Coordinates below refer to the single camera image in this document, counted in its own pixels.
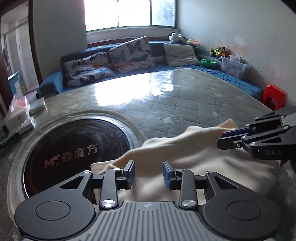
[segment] beige towel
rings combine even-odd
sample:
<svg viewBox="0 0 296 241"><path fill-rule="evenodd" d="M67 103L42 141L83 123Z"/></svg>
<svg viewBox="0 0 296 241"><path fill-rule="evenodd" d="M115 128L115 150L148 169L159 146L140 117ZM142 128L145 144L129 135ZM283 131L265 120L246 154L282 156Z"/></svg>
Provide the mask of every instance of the beige towel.
<svg viewBox="0 0 296 241"><path fill-rule="evenodd" d="M180 191L166 189L162 174L162 162L169 161L174 169L185 168L195 175L216 171L261 194L266 194L276 182L277 161L252 160L242 148L220 150L216 142L224 131L237 128L228 119L217 127L202 128L190 126L173 138L152 138L142 147L126 152L117 160L97 162L91 165L94 175L115 167L124 168L134 160L136 176L131 190L119 190L118 200L122 201L176 201ZM199 204L205 203L202 190L197 190ZM95 191L99 203L100 190Z"/></svg>

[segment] red plastic stool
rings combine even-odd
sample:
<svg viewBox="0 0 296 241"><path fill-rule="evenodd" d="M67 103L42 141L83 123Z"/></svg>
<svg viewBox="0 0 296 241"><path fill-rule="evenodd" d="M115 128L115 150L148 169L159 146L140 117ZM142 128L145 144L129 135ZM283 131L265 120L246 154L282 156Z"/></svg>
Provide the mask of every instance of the red plastic stool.
<svg viewBox="0 0 296 241"><path fill-rule="evenodd" d="M276 85L268 85L262 97L262 103L272 110L283 108L288 94Z"/></svg>

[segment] black cooktop surface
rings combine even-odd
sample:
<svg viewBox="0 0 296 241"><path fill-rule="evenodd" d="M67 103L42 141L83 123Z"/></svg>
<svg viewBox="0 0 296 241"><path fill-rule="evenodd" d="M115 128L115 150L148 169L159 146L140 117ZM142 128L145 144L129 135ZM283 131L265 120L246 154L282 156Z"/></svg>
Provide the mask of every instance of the black cooktop surface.
<svg viewBox="0 0 296 241"><path fill-rule="evenodd" d="M50 131L30 153L24 168L29 197L60 183L95 162L114 160L130 149L116 125L100 119L76 120Z"/></svg>

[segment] blue sofa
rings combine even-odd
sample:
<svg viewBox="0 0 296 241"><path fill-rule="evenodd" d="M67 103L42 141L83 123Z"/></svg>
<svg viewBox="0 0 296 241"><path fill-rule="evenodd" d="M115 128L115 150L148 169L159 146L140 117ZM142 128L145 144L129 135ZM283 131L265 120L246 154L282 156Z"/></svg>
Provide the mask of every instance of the blue sofa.
<svg viewBox="0 0 296 241"><path fill-rule="evenodd" d="M97 82L102 82L102 81L106 81L106 80L110 80L110 79L115 79L115 78L119 78L119 77L124 77L124 76L129 76L129 75L134 75L134 74L143 74L143 73L152 73L152 72L158 72L158 71L164 71L164 70L173 70L173 69L177 69L177 67L172 67L169 66L166 62L166 58L165 58L165 51L163 48L163 44L164 43L171 43L171 42L167 42L167 41L150 41L149 45L150 45L150 49L151 49L151 53L154 57L155 60L155 66L151 67L151 68L147 68L147 69L137 69L128 73L120 73L120 72L116 72L116 75L113 77L107 77L104 78L102 80L98 80ZM61 57L61 66L62 66L62 70L57 70L53 73L50 73L45 79L44 81L40 84L40 87L37 91L36 97L37 99L44 97L49 98L51 96L57 95L57 94L61 94L63 92L67 92L76 88L80 88L82 86L85 85L89 85L89 84L94 84L96 83L95 81L91 82L91 83L87 83L81 86L77 86L77 87L72 87L72 88L68 88L66 82L64 81L64 67L63 64L65 62L71 61L71 60L75 60L75 59L82 59L85 57L88 57L90 55L93 55L97 52L103 52L106 51L108 52L109 49L117 46L119 44L112 44L112 45L103 45L103 46L99 46L99 47L93 47L93 48L89 48L87 50L81 51L81 52L77 52L74 54L70 54L70 55L66 55ZM198 55L198 48L194 47L194 51L196 53L196 55ZM187 66L187 68L192 68L192 69L199 69L197 68L197 66L194 65L190 65ZM205 69L199 69L205 72L208 72L209 74L213 74L216 75L219 78L222 78L223 80L229 82L230 84L242 89L243 91L245 91L246 93L248 93L249 95L253 96L254 98L258 99L259 96L261 96L262 94L262 89L259 89L258 86L252 82L245 82L242 81L240 79L237 79L231 75L228 75L226 73L223 73L223 75L218 75L217 71L215 73L209 71L206 71Z"/></svg>
<svg viewBox="0 0 296 241"><path fill-rule="evenodd" d="M167 42L167 41L150 41L149 45L150 45L150 49L151 49L151 53L155 59L155 66L151 67L151 68L147 68L147 69L137 69L128 73L120 73L120 72L116 72L116 75L114 77L107 77L104 78L102 80L98 80L98 82L102 82L102 81L106 81L106 80L110 80L110 79L115 79L115 78L119 78L119 77L124 77L124 76L129 76L129 75L134 75L134 74L143 74L143 73L151 73L151 72L157 72L157 71L163 71L163 70L172 70L172 69L176 69L176 67L172 67L169 66L166 63L166 59L165 59L165 52L164 52L164 48L163 48L163 44L164 43L171 43L171 42ZM93 48L89 48L87 50L81 51L81 52L77 52L74 54L70 54L70 55L66 55L61 57L61 65L62 65L62 70L57 70L56 72L50 73L41 83L36 97L37 99L44 97L45 99L53 96L53 95L57 95L57 94L61 94L63 92L69 91L69 90L73 90L88 84L94 84L96 82L91 82L85 85L81 85L81 86L77 86L77 87L72 87L72 88L68 88L66 82L64 81L64 67L63 64L65 62L71 61L71 60L75 60L75 59L82 59L85 58L87 56L93 55L97 52L108 52L109 49L117 46L119 44L112 44L112 45L103 45L103 46L99 46L99 47L93 47Z"/></svg>

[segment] green bowl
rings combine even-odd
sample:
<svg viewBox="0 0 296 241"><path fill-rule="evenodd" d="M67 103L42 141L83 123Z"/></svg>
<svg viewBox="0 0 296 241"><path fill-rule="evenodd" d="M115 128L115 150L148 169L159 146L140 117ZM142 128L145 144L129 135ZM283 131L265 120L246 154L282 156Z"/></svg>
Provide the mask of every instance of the green bowl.
<svg viewBox="0 0 296 241"><path fill-rule="evenodd" d="M218 65L218 63L216 61L213 61L210 59L202 59L200 61L200 63L202 64L202 66L204 66L206 68L215 68Z"/></svg>

